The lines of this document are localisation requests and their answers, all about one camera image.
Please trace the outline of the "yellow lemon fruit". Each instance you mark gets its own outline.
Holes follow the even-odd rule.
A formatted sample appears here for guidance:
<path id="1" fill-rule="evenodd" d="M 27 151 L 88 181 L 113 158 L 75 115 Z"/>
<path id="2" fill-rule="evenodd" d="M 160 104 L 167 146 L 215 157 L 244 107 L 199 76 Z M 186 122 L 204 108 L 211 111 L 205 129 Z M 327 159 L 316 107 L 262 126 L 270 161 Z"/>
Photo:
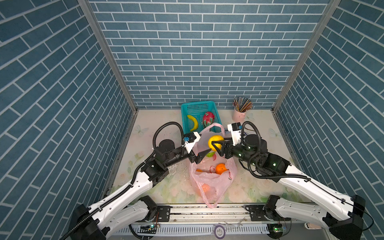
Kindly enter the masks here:
<path id="1" fill-rule="evenodd" d="M 217 150 L 222 149 L 222 143 L 224 140 L 225 140 L 224 137 L 220 135 L 214 135 L 209 138 L 208 146 L 212 151 L 216 152 Z"/>

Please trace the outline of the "orange tangerine fruit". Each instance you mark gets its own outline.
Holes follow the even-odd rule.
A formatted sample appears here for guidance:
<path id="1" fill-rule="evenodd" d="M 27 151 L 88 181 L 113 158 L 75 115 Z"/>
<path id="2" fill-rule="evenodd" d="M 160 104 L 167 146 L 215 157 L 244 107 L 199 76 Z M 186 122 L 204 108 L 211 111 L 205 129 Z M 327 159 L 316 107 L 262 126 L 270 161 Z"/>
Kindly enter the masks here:
<path id="1" fill-rule="evenodd" d="M 221 175 L 222 173 L 228 171 L 229 169 L 226 167 L 224 163 L 218 164 L 216 166 L 216 174 Z"/>

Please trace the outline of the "pink plastic bag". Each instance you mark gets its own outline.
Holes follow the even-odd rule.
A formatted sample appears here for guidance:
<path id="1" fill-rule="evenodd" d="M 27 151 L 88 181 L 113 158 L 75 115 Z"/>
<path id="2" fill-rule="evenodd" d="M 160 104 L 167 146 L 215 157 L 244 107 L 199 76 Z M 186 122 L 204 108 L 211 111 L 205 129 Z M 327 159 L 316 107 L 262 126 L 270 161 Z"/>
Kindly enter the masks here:
<path id="1" fill-rule="evenodd" d="M 214 123 L 200 132 L 200 140 L 195 144 L 193 152 L 209 149 L 208 140 L 214 135 L 225 136 L 225 128 L 218 123 Z M 217 152 L 211 158 L 205 157 L 200 164 L 192 163 L 189 165 L 191 184 L 195 192 L 202 197 L 208 208 L 216 208 L 220 198 L 235 180 L 238 169 L 234 158 L 226 159 Z M 221 175 L 216 174 L 216 166 L 224 163 L 229 169 Z"/>

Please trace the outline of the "red dragon fruit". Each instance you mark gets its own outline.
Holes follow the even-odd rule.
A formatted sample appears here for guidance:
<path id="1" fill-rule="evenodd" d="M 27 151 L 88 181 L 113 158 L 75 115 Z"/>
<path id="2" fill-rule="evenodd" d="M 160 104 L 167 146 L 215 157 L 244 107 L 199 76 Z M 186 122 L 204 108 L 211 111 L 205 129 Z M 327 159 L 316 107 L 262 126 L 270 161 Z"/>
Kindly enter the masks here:
<path id="1" fill-rule="evenodd" d="M 212 112 L 205 112 L 203 115 L 203 127 L 206 128 L 214 123 L 215 115 Z"/>

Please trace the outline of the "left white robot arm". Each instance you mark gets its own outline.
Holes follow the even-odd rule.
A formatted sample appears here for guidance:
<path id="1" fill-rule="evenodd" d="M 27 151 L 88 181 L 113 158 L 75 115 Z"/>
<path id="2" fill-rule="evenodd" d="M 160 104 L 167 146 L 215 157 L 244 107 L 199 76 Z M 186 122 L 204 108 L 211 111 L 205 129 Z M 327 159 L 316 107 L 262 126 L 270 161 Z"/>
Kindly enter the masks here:
<path id="1" fill-rule="evenodd" d="M 78 206 L 72 216 L 63 240 L 106 240 L 120 229 L 137 221 L 155 217 L 157 204 L 142 194 L 152 189 L 168 174 L 169 167 L 185 159 L 200 163 L 211 151 L 193 152 L 195 143 L 176 148 L 171 140 L 163 140 L 150 156 L 134 171 L 132 179 L 111 195 L 89 207 Z"/>

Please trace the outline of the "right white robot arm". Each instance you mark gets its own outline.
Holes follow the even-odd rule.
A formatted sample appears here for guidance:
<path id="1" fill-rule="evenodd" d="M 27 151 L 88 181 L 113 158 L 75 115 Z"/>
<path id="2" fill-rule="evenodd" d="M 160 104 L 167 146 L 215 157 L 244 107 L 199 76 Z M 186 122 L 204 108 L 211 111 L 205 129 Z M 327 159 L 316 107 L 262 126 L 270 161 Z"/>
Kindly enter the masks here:
<path id="1" fill-rule="evenodd" d="M 327 229 L 339 240 L 359 240 L 364 231 L 364 198 L 339 193 L 309 177 L 288 160 L 268 152 L 258 135 L 243 140 L 209 139 L 209 148 L 220 156 L 237 158 L 253 177 L 271 180 L 302 194 L 310 204 L 295 203 L 269 196 L 263 211 L 269 220 L 297 219 Z"/>

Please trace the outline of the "yellow banana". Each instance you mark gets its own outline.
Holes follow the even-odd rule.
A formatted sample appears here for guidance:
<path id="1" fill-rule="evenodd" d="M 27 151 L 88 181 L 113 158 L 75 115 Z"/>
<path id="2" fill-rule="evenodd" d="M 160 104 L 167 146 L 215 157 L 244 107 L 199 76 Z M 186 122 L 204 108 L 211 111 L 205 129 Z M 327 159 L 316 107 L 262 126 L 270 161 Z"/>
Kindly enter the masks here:
<path id="1" fill-rule="evenodd" d="M 194 116 L 192 116 L 192 115 L 187 115 L 187 117 L 194 124 L 193 127 L 190 129 L 190 131 L 191 132 L 196 131 L 198 129 L 198 127 L 199 127 L 199 123 L 198 123 L 197 119 Z"/>

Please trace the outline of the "pink metal pencil bucket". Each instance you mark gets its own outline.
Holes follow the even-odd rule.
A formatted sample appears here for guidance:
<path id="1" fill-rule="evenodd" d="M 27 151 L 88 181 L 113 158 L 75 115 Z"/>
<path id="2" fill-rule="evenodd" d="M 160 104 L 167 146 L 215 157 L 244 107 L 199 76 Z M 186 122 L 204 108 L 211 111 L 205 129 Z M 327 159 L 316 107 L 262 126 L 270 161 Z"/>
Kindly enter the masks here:
<path id="1" fill-rule="evenodd" d="M 246 112 L 239 112 L 236 109 L 233 110 L 232 120 L 235 123 L 240 122 L 242 124 L 245 121 L 245 118 L 246 118 Z"/>

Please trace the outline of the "teal plastic basket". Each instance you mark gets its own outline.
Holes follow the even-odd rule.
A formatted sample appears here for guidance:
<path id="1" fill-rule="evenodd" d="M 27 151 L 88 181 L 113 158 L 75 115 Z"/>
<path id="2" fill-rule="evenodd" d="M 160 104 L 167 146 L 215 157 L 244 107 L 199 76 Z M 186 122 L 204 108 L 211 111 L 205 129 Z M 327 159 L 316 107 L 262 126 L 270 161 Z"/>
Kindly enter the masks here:
<path id="1" fill-rule="evenodd" d="M 194 127 L 194 121 L 188 118 L 189 115 L 193 116 L 197 120 L 198 128 L 196 129 L 196 132 L 201 132 L 205 128 L 203 125 L 203 117 L 206 112 L 210 112 L 215 116 L 214 123 L 222 123 L 219 111 L 213 101 L 200 101 L 182 104 L 181 113 L 184 133 L 190 133 L 190 130 Z"/>

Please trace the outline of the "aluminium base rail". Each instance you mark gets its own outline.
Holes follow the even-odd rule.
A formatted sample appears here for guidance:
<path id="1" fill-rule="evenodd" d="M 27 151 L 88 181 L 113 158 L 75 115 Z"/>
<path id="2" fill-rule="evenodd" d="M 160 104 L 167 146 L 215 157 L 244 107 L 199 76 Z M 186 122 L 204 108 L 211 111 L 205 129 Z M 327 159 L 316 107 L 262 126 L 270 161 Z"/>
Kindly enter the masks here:
<path id="1" fill-rule="evenodd" d="M 114 233 L 129 224 L 149 222 L 176 224 L 233 223 L 243 221 L 283 222 L 299 220 L 324 229 L 329 228 L 330 215 L 315 204 L 295 203 L 282 198 L 272 198 L 265 204 L 220 204 L 217 208 L 206 205 L 156 205 L 151 200 L 139 200 L 133 205 L 117 210 L 112 205 L 102 207 L 93 216 L 99 228 L 110 228 Z"/>

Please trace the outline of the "right corner aluminium post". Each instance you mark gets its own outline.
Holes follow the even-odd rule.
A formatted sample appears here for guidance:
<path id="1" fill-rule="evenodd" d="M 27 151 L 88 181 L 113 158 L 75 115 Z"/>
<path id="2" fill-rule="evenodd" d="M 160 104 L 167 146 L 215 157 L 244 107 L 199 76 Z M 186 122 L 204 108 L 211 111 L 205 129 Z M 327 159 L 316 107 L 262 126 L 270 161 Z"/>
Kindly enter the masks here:
<path id="1" fill-rule="evenodd" d="M 290 76 L 288 77 L 285 85 L 282 88 L 281 93 L 279 94 L 276 102 L 273 105 L 272 113 L 274 115 L 277 114 L 278 109 L 282 105 L 284 98 L 286 97 L 290 88 L 294 84 L 297 76 L 299 75 L 300 71 L 302 70 L 305 62 L 307 61 L 309 55 L 311 54 L 312 50 L 314 49 L 317 41 L 319 40 L 321 34 L 323 33 L 325 27 L 327 26 L 328 22 L 330 21 L 332 15 L 334 14 L 336 8 L 339 6 L 340 2 L 341 2 L 340 0 L 331 0 L 331 1 L 329 1 L 327 6 L 325 7 L 325 10 L 324 10 L 319 22 L 315 26 L 311 37 L 309 38 L 308 42 L 306 43 L 303 52 L 299 56 L 296 65 L 293 67 L 293 70 L 292 70 Z"/>

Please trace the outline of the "corner aluminium post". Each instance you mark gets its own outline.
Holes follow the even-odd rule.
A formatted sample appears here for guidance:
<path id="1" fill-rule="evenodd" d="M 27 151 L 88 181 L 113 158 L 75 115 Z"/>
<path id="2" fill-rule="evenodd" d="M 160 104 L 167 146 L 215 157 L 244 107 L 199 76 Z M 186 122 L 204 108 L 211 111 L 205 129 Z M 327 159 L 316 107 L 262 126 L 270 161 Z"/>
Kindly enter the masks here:
<path id="1" fill-rule="evenodd" d="M 78 0 L 78 3 L 95 35 L 95 38 L 97 40 L 97 42 L 99 43 L 105 57 L 106 57 L 106 60 L 114 74 L 114 76 L 116 77 L 116 80 L 120 86 L 120 88 L 122 89 L 123 93 L 124 93 L 124 96 L 130 106 L 130 108 L 132 109 L 133 113 L 136 114 L 138 109 L 134 103 L 134 100 L 131 96 L 131 94 L 129 93 L 129 90 L 127 88 L 127 85 L 124 81 L 124 78 L 119 70 L 119 67 L 116 63 L 116 60 L 112 54 L 112 51 L 108 45 L 108 42 L 103 34 L 103 31 L 97 21 L 97 18 L 93 12 L 93 9 L 91 7 L 91 4 L 89 1 L 86 1 L 86 0 Z"/>
<path id="2" fill-rule="evenodd" d="M 290 76 L 288 77 L 285 85 L 282 88 L 281 93 L 279 94 L 276 102 L 273 105 L 272 113 L 274 115 L 277 114 L 278 109 L 282 105 L 284 98 L 286 97 L 290 88 L 294 84 L 297 76 L 299 75 L 300 71 L 302 70 L 305 62 L 307 61 L 309 55 L 311 54 L 312 50 L 314 49 L 317 41 L 319 40 L 321 34 L 323 33 L 325 27 L 327 26 L 328 22 L 330 21 L 332 15 L 334 14 L 336 8 L 339 6 L 340 2 L 341 2 L 340 0 L 331 0 L 331 1 L 329 1 L 327 6 L 325 7 L 325 10 L 324 10 L 319 22 L 315 26 L 311 37 L 309 38 L 308 42 L 306 43 L 303 52 L 299 56 L 296 65 L 293 67 L 293 70 L 292 70 Z"/>

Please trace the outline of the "left corner aluminium post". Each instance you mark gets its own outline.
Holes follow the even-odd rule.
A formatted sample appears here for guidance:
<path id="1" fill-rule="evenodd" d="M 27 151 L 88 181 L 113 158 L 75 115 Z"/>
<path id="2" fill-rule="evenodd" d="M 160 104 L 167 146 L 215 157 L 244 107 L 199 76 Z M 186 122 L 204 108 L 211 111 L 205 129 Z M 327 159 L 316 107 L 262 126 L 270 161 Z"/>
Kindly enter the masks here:
<path id="1" fill-rule="evenodd" d="M 129 93 L 129 90 L 127 88 L 127 85 L 124 81 L 124 78 L 119 70 L 119 67 L 116 63 L 116 60 L 112 54 L 112 51 L 108 45 L 108 42 L 103 34 L 103 31 L 97 21 L 97 18 L 93 12 L 93 9 L 91 7 L 91 4 L 89 1 L 86 1 L 86 0 L 78 0 L 78 3 L 95 35 L 95 38 L 97 40 L 97 42 L 99 43 L 105 57 L 106 57 L 106 60 L 114 74 L 114 76 L 116 77 L 116 80 L 120 86 L 120 88 L 122 89 L 123 93 L 124 93 L 124 96 L 130 106 L 130 108 L 132 109 L 133 113 L 136 114 L 138 109 L 134 103 L 134 100 L 131 96 L 131 94 Z"/>

